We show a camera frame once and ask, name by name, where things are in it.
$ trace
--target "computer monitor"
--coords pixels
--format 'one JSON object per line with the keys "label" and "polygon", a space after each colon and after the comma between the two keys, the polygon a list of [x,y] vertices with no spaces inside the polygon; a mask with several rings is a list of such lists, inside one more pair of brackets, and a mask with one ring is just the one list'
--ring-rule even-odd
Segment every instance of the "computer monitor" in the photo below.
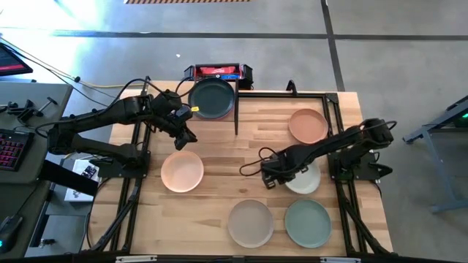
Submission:
{"label": "computer monitor", "polygon": [[0,43],[0,76],[32,73],[32,68]]}

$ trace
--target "concrete floor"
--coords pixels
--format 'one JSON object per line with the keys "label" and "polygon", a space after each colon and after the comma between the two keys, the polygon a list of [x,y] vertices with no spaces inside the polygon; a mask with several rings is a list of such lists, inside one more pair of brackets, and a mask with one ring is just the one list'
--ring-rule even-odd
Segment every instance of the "concrete floor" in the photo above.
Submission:
{"label": "concrete floor", "polygon": [[[236,61],[254,68],[256,89],[283,89],[292,78],[302,91],[336,90],[324,39],[67,38],[44,34],[51,29],[324,34],[320,0],[190,5],[83,0],[60,1],[61,6],[54,1],[33,1],[33,11],[26,14],[10,2],[4,1],[0,15],[0,25],[10,27],[0,28],[6,39],[92,83],[125,83],[146,75],[154,80],[179,80],[190,64]],[[328,0],[328,4],[335,34],[468,34],[468,17],[463,15],[467,1]],[[28,19],[13,19],[16,15]],[[393,174],[382,179],[382,192],[395,252],[466,262],[468,209],[430,213],[430,205],[446,198],[434,165],[423,143],[409,146],[400,138],[467,95],[467,42],[337,41],[336,46],[344,87],[358,92],[364,117],[399,122],[392,131],[396,141],[382,150],[380,159],[394,168]],[[32,76],[25,77],[58,81],[45,70],[34,69]],[[103,103],[111,100],[77,88]],[[74,92],[65,114],[84,113],[91,107],[99,105]],[[110,127],[105,127],[86,136],[107,140],[109,134]],[[72,229],[83,228],[76,218],[70,222]],[[73,232],[81,238],[82,232]]]}

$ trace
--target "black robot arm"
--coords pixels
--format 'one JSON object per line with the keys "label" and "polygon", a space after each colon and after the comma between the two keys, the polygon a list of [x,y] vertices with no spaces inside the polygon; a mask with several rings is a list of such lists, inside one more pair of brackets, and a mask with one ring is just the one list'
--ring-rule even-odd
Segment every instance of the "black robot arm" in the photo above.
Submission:
{"label": "black robot arm", "polygon": [[351,126],[341,134],[320,140],[311,145],[292,145],[260,163],[265,186],[275,187],[275,181],[283,184],[295,178],[299,171],[305,172],[307,165],[317,157],[339,152],[340,167],[349,169],[371,149],[385,148],[393,141],[388,124],[383,119],[367,119]]}
{"label": "black robot arm", "polygon": [[152,95],[131,96],[120,99],[103,110],[92,110],[82,115],[64,117],[48,131],[48,150],[53,154],[90,153],[110,157],[126,167],[141,162],[136,145],[111,145],[81,137],[78,133],[119,123],[134,124],[138,121],[174,137],[177,150],[188,142],[197,142],[197,137],[186,125],[192,117],[189,106],[182,104],[180,97],[165,91],[156,98]]}

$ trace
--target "gray plate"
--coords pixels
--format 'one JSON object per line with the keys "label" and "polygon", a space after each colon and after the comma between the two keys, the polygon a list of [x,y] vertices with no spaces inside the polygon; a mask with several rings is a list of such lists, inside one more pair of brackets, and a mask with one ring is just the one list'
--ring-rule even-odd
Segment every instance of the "gray plate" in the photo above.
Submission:
{"label": "gray plate", "polygon": [[245,200],[231,210],[227,228],[237,244],[258,248],[273,234],[273,215],[262,202]]}

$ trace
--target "light green plate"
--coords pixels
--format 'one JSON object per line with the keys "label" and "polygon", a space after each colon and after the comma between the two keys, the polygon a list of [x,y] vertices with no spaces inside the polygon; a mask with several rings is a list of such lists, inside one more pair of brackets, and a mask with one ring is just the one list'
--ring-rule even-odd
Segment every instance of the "light green plate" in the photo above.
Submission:
{"label": "light green plate", "polygon": [[304,248],[318,248],[331,236],[331,220],[327,210],[313,200],[294,202],[284,219],[287,234]]}

